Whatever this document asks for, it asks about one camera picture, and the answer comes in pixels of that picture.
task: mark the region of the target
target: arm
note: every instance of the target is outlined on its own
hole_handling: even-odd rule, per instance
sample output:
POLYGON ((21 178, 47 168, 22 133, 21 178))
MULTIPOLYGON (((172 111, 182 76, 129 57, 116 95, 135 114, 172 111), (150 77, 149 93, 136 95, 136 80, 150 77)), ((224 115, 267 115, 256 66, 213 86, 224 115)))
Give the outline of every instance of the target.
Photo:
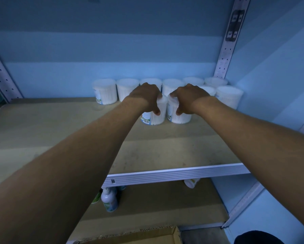
POLYGON ((201 116, 261 184, 304 224, 304 135, 244 115, 196 86, 174 92, 177 113, 201 116))
POLYGON ((70 135, 0 184, 0 243, 66 243, 143 112, 160 91, 137 87, 112 111, 70 135))

